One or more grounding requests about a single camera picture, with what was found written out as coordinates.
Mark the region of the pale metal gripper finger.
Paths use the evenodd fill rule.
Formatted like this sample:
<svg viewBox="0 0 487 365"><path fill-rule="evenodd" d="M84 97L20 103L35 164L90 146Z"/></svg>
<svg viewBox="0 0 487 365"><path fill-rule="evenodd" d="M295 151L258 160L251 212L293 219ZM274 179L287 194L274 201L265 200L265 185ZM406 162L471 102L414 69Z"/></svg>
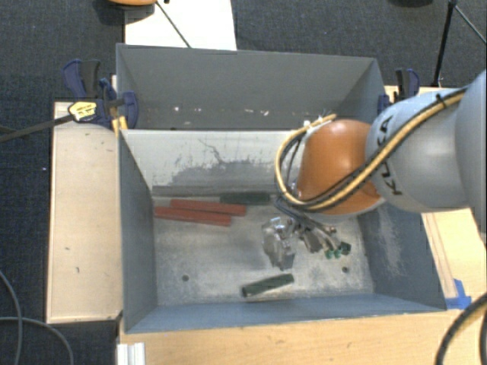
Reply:
<svg viewBox="0 0 487 365"><path fill-rule="evenodd" d="M282 237L285 225L280 217L274 217L261 226L263 234L263 250L270 258L278 258L282 251Z"/></svg>
<svg viewBox="0 0 487 365"><path fill-rule="evenodd" d="M292 240L273 240L271 263L273 267L281 271L292 268L296 254L295 245Z"/></svg>

